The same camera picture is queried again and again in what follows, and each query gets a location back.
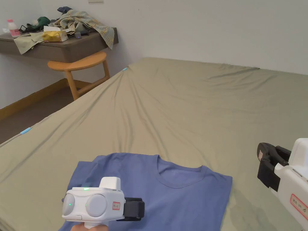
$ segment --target hand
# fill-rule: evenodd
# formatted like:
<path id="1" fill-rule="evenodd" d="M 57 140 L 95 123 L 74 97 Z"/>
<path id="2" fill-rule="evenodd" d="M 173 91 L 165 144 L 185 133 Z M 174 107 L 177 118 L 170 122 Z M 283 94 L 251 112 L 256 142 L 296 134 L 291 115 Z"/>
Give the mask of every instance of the hand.
<path id="1" fill-rule="evenodd" d="M 86 227 L 84 227 L 84 223 L 81 223 L 78 225 L 74 225 L 71 231 L 108 231 L 108 226 L 98 225 L 91 229 L 87 229 Z"/>

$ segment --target stool leg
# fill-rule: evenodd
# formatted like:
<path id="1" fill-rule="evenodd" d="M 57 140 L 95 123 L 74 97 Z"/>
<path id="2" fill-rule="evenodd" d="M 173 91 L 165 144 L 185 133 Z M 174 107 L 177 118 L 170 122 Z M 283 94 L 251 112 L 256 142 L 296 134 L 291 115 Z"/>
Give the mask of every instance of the stool leg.
<path id="1" fill-rule="evenodd" d="M 70 85 L 70 89 L 71 89 L 73 98 L 74 98 L 74 100 L 76 100 L 76 99 L 79 98 L 79 94 L 77 92 L 77 88 L 76 88 L 76 85 L 75 85 L 75 82 L 74 82 L 74 79 L 73 79 L 72 72 L 65 71 L 65 75 L 66 75 L 66 78 L 67 78 L 67 81 L 68 81 L 68 85 Z"/>
<path id="2" fill-rule="evenodd" d="M 107 60 L 103 61 L 103 65 L 104 65 L 104 72 L 105 72 L 105 77 L 107 79 L 110 78 L 110 74 L 109 74 L 109 69 L 108 69 L 108 64 L 107 64 Z"/>

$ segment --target green bag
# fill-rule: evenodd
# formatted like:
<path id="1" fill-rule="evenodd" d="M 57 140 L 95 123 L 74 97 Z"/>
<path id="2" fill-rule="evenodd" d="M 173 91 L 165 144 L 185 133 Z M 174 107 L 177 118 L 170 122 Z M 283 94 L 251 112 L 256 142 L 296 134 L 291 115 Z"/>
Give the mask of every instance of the green bag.
<path id="1" fill-rule="evenodd" d="M 37 32 L 44 30 L 44 26 L 48 26 L 50 24 L 50 20 L 47 17 L 39 17 L 38 18 L 38 25 L 34 26 L 32 24 L 27 23 L 27 27 L 22 25 L 19 29 L 21 33 L 28 33 L 28 32 Z"/>

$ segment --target white device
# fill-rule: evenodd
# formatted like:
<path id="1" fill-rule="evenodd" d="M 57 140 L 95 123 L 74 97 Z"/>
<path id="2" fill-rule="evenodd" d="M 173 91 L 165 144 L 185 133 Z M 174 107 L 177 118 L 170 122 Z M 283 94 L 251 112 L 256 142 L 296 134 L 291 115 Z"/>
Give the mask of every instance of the white device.
<path id="1" fill-rule="evenodd" d="M 262 148 L 259 150 L 258 147 L 258 158 L 260 160 L 258 178 L 271 188 L 271 191 L 291 215 L 304 230 L 308 231 L 308 138 L 296 140 L 289 156 L 288 150 L 279 146 L 274 148 L 275 154 L 282 157 L 282 161 L 279 157 L 276 158 L 275 155 L 272 155 L 275 152 L 272 147 L 268 150 Z M 269 173 L 270 164 L 273 163 L 276 164 L 273 170 L 277 178 Z"/>
<path id="2" fill-rule="evenodd" d="M 68 190 L 62 217 L 67 221 L 82 221 L 88 229 L 100 224 L 108 225 L 108 221 L 112 220 L 141 220 L 144 202 L 141 198 L 127 199 L 138 206 L 130 208 L 130 204 L 127 204 L 124 211 L 126 199 L 121 191 L 120 178 L 103 177 L 98 188 L 73 187 Z"/>

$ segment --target light switch plate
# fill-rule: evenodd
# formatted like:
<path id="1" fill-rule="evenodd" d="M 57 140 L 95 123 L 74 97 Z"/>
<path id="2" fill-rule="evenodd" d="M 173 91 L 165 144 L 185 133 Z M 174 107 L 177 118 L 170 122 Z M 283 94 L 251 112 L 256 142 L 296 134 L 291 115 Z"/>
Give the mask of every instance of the light switch plate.
<path id="1" fill-rule="evenodd" d="M 101 2 L 101 3 L 104 3 L 104 0 L 88 0 L 89 3 L 92 3 L 92 2 Z"/>

